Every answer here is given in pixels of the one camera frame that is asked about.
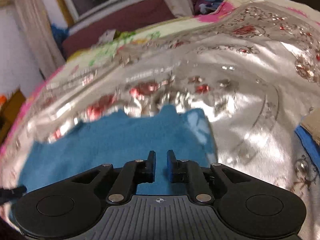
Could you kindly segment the blue knit sweater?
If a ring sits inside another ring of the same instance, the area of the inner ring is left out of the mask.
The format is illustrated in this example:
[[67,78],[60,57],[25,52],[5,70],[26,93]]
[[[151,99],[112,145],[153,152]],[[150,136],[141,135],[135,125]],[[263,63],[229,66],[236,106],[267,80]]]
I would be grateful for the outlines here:
[[201,109],[177,113],[164,106],[153,117],[132,118],[123,111],[93,122],[81,122],[52,144],[34,142],[18,182],[28,191],[64,180],[101,164],[122,167],[128,161],[156,153],[156,175],[139,194],[184,194],[182,184],[168,178],[167,152],[177,159],[209,166],[217,160],[209,122]]

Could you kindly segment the clothes pile right corner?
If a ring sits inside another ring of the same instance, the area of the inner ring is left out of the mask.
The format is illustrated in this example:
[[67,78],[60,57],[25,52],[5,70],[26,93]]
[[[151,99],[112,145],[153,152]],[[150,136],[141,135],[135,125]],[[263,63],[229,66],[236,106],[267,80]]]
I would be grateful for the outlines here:
[[191,0],[194,15],[210,14],[218,9],[224,0]]

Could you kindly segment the wooden tv cabinet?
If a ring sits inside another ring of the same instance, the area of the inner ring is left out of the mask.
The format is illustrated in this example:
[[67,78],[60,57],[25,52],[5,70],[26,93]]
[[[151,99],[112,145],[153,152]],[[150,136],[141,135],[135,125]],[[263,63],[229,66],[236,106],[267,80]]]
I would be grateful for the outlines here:
[[25,96],[20,89],[17,89],[1,106],[1,145],[7,138],[25,101]]

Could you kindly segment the orange object on cabinet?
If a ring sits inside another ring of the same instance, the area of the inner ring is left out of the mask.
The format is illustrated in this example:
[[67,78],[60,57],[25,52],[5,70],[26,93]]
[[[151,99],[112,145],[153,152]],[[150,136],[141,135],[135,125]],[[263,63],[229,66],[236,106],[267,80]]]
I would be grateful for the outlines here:
[[6,96],[0,95],[0,106],[4,105],[7,101]]

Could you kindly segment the silver floral satin bedspread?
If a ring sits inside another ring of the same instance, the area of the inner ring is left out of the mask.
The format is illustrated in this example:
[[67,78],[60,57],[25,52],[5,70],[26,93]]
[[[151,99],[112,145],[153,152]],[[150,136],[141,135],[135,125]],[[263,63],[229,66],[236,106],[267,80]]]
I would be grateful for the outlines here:
[[220,23],[125,44],[79,81],[45,92],[1,156],[14,189],[34,142],[117,111],[153,117],[201,109],[217,160],[201,166],[212,203],[184,194],[107,195],[105,163],[1,204],[1,239],[319,239],[319,172],[295,133],[319,108],[319,30],[267,2]]

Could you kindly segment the pink floral bed sheet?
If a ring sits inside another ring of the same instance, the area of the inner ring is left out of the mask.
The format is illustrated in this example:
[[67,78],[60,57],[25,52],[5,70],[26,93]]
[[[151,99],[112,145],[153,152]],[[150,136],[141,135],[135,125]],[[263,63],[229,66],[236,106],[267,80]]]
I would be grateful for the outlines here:
[[92,49],[79,49],[74,52],[67,62],[58,68],[42,85],[40,85],[33,94],[22,105],[18,113],[17,120],[10,129],[9,134],[1,146],[1,154],[4,154],[9,145],[13,143],[17,130],[22,127],[22,121],[30,108],[35,105],[40,96],[45,92],[57,90],[59,85],[64,83],[71,84],[73,81],[79,81],[82,76],[89,74],[90,70],[101,67],[116,54],[125,44],[145,44],[159,37],[165,37],[179,31],[192,30],[196,27],[220,23],[231,13],[238,11],[239,7],[252,5],[253,3],[267,2],[270,6],[280,7],[291,16],[310,23],[312,27],[319,30],[319,11],[311,7],[294,2],[291,0],[224,0],[218,7],[217,11],[208,15],[184,17],[175,20],[159,22],[142,29],[127,33],[121,38],[105,45],[99,45]]

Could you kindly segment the blue striped folded garment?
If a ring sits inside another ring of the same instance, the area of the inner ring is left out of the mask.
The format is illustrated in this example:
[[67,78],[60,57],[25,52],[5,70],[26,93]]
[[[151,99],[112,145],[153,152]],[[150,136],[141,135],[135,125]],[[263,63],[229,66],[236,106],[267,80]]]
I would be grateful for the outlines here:
[[319,172],[319,135],[320,135],[320,113],[319,108],[304,116],[296,127],[295,133],[299,137],[311,161]]

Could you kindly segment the crumpled cloth on bed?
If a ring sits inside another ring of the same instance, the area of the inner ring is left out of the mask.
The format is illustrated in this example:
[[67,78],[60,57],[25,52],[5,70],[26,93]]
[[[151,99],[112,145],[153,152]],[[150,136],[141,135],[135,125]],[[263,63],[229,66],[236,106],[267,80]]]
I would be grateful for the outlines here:
[[116,34],[116,29],[107,30],[101,35],[98,39],[98,44],[105,44],[112,42],[114,40],[114,36]]

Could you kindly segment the blue plastic bag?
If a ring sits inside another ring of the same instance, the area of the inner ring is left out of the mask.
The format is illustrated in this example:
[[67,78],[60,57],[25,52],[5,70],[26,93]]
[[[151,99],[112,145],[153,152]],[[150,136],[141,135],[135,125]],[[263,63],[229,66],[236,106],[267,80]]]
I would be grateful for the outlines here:
[[58,46],[62,46],[64,40],[66,40],[69,36],[68,28],[60,28],[55,24],[51,25],[52,35]]

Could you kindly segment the dark red headboard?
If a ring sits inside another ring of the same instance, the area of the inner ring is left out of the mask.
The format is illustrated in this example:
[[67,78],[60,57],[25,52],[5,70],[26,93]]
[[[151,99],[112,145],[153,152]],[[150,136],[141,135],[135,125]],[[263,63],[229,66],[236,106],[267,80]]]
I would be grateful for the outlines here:
[[108,30],[135,31],[174,18],[164,0],[144,0],[81,27],[63,41],[62,54],[68,58],[78,50],[90,48]]

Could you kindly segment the beige curtain left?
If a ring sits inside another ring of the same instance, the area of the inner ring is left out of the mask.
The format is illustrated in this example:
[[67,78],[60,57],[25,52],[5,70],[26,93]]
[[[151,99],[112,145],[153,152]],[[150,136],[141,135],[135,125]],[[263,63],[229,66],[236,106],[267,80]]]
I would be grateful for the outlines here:
[[65,64],[42,0],[14,0],[31,51],[45,78]]

